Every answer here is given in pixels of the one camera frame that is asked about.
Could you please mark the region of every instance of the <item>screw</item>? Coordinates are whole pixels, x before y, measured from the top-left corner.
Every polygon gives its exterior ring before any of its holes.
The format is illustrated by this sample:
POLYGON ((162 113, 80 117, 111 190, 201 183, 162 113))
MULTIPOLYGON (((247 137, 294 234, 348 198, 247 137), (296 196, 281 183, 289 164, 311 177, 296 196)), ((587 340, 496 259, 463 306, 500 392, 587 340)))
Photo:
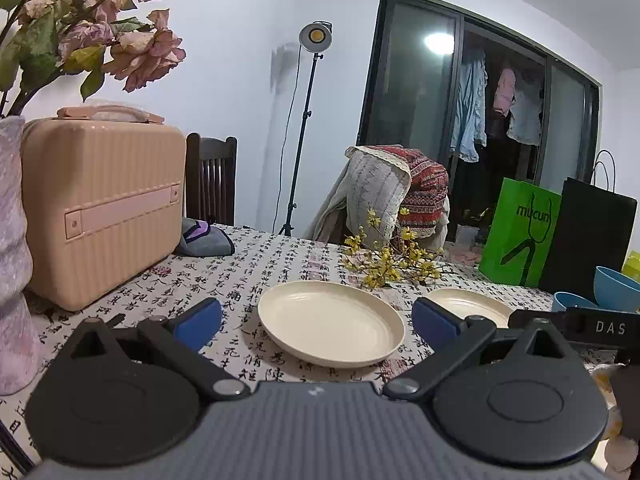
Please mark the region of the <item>screw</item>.
POLYGON ((393 394, 396 395, 410 395, 414 394, 420 389, 420 384, 418 384, 413 379, 393 379, 386 384, 386 387, 393 394))
POLYGON ((213 391, 224 397, 235 397, 244 390, 244 383, 238 379, 220 379, 213 384, 213 391))

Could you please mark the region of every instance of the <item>chinese calligraphy tablecloth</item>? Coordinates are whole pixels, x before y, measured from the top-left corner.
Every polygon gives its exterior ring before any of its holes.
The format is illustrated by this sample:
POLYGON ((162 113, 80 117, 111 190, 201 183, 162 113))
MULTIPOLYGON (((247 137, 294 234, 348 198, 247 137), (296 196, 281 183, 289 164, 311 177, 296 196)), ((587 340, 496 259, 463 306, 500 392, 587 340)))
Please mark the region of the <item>chinese calligraphy tablecloth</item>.
MULTIPOLYGON (((496 285, 471 267, 454 266, 428 286, 394 284, 374 294, 391 304, 407 327, 404 344, 381 364, 359 370, 335 370, 301 361, 277 347, 257 317, 260 295, 270 286, 293 280, 325 280, 359 286, 360 277, 340 264, 337 246, 271 235, 248 228, 225 231, 236 245, 233 256, 189 258, 169 256, 132 280, 110 292, 81 312, 70 314, 39 298, 30 305, 40 333, 43 364, 36 380, 23 391, 0 397, 0 420, 34 462, 34 450, 24 423, 29 395, 48 363, 87 316, 103 320, 124 314, 119 327, 135 326, 153 314, 177 316, 204 298, 218 298, 223 305, 220 332, 201 353, 252 388, 257 381, 373 381, 381 387, 408 367, 431 354, 431 349, 411 330, 413 302, 434 288, 453 286, 488 295, 511 308, 549 310, 551 295, 520 286, 496 285)), ((585 354, 586 362, 601 360, 599 354, 585 354)), ((0 478, 15 479, 19 473, 0 451, 0 478)))

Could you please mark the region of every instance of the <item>chair back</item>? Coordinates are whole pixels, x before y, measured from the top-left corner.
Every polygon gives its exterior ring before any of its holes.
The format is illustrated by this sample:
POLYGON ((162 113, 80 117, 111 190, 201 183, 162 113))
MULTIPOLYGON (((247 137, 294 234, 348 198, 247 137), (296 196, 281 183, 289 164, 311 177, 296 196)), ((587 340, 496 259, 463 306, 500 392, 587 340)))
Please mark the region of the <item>chair back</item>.
POLYGON ((210 224, 234 224, 238 140, 187 136, 186 214, 210 224))

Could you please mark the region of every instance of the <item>light stand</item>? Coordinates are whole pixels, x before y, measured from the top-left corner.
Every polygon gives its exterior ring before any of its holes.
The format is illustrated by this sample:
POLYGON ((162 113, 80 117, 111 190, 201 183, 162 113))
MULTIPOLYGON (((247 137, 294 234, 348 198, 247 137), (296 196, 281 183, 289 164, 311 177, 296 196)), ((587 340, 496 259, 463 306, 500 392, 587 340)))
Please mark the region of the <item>light stand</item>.
POLYGON ((284 223, 280 232, 281 235, 283 232, 285 236, 291 236, 291 231, 293 227, 291 227, 291 216, 293 215, 293 210, 296 208, 296 203, 293 202, 295 194, 296 194, 296 181, 298 180, 298 168, 300 167, 300 155, 302 154, 302 141, 305 138, 305 127, 306 120, 311 117, 311 110, 309 110, 309 100, 311 99, 311 87, 314 84, 314 75, 316 73, 316 63, 318 63, 318 59, 322 59, 324 57, 323 54, 318 54, 317 52, 314 54, 314 62, 311 65, 311 76, 309 77, 309 86, 306 89, 306 102, 305 102, 305 111, 302 114, 302 126, 300 126, 300 138, 298 139, 298 153, 296 154, 296 165, 293 168, 293 179, 291 181, 291 194, 289 195, 289 205, 287 206, 287 221, 284 223))

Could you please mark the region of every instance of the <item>black shopping bag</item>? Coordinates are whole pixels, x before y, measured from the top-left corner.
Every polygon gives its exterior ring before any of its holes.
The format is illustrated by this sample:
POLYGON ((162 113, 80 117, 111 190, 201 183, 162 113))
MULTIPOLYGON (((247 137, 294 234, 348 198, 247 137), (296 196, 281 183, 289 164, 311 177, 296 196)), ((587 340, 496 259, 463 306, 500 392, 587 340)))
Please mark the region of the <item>black shopping bag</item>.
POLYGON ((596 266, 620 270, 636 218, 638 202, 568 178, 562 187, 558 223, 538 284, 595 301, 596 266))

